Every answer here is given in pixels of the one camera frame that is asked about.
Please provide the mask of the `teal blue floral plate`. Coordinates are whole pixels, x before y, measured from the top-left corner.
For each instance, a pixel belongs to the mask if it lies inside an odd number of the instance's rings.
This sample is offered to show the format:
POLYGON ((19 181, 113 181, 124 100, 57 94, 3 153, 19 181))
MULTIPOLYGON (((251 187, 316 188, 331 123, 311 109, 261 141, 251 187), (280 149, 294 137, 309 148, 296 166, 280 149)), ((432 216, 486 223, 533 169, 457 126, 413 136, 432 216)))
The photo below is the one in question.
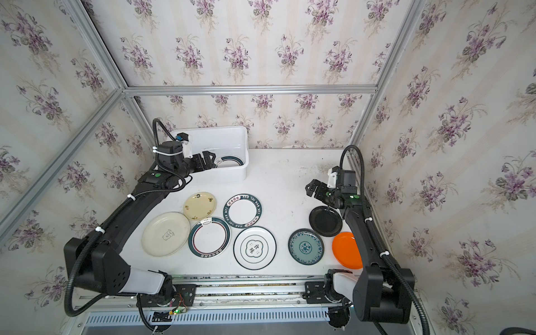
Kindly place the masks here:
POLYGON ((319 263, 325 253, 322 238, 309 229, 294 231, 288 240, 288 250, 291 257, 301 265, 319 263))

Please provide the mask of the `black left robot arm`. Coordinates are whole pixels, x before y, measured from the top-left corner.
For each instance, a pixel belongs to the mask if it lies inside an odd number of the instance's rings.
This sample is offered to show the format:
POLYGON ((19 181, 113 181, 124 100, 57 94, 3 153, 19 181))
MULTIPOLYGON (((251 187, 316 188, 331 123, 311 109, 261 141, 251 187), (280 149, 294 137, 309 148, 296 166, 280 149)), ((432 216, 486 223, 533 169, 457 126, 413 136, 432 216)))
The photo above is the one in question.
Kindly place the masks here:
POLYGON ((194 173, 216 166, 216 155, 191 153, 185 140, 167 141, 153 148, 152 167, 139 178, 134 190, 103 223, 84 238, 72 238, 64 247, 68 272, 66 298, 75 288, 113 295, 174 295, 173 280, 159 271, 139 270, 121 256, 124 245, 149 212, 171 193, 184 189, 194 173))

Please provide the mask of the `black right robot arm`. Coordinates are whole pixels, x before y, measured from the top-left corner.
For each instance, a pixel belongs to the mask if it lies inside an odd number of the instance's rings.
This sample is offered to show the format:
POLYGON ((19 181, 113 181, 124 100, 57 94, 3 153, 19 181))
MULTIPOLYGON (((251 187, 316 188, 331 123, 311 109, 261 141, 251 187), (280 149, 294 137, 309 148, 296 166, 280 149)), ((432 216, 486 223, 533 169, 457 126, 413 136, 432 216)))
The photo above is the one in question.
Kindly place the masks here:
POLYGON ((356 172, 333 167, 328 177, 326 184, 318 180, 307 184, 306 193, 341 212, 355 239, 363 268, 359 276, 330 269, 325 275, 326 298, 334 302, 349 300, 360 321, 406 324, 413 304, 413 273, 401 268, 387 250, 369 201, 358 194, 356 172))

